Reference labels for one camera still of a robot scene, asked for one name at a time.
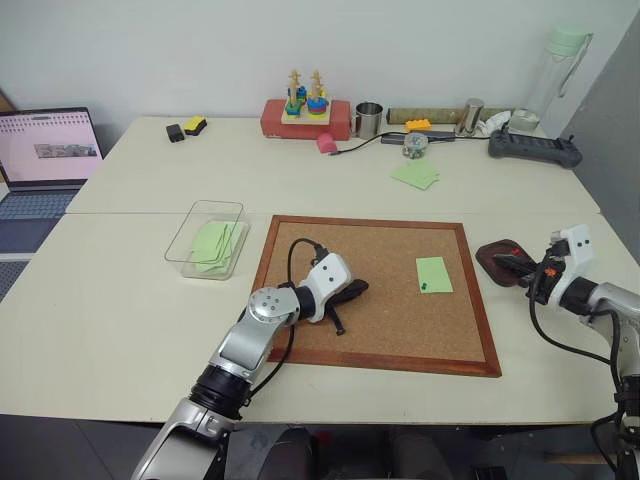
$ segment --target laptop screen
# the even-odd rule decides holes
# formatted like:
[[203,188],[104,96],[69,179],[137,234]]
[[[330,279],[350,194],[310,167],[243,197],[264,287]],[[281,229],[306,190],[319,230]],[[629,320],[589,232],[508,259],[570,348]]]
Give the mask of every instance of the laptop screen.
[[0,171],[12,190],[78,188],[101,160],[86,108],[0,114]]

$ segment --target red box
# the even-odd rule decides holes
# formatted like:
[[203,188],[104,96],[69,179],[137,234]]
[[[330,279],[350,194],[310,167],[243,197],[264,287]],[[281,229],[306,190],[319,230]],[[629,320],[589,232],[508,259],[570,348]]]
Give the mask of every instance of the red box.
[[349,140],[351,137],[351,105],[349,102],[331,101],[329,125],[283,125],[281,119],[285,101],[277,98],[267,100],[260,118],[262,134],[265,137],[315,140],[325,132],[330,133],[334,140]]

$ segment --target bottle cap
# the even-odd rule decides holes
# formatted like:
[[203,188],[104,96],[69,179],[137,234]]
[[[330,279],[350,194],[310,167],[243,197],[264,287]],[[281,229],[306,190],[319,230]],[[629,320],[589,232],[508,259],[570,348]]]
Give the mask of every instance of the bottle cap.
[[583,28],[568,23],[556,25],[551,32],[547,51],[563,57],[574,57],[589,35]]

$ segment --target floor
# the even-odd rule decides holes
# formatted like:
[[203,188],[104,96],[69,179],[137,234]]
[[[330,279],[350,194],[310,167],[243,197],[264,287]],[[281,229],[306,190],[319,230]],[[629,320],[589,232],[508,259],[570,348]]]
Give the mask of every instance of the floor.
[[[269,448],[286,425],[240,424],[231,436],[227,479],[255,479]],[[379,456],[386,426],[308,427],[332,447],[341,471],[359,476],[364,458]],[[410,427],[428,434],[456,480],[470,480],[474,466],[503,466],[510,480],[613,478],[603,465],[544,462],[545,453],[591,453],[587,426],[495,432],[474,427]],[[0,415],[0,478],[128,479],[158,427],[87,420]]]

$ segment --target water bottle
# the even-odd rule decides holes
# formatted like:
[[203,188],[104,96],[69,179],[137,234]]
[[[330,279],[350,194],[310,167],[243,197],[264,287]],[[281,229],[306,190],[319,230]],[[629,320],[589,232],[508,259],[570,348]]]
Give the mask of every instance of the water bottle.
[[551,100],[556,95],[564,96],[567,82],[580,65],[592,37],[592,33],[566,25],[558,25],[553,29],[527,101],[516,108],[511,116],[510,133],[531,135]]

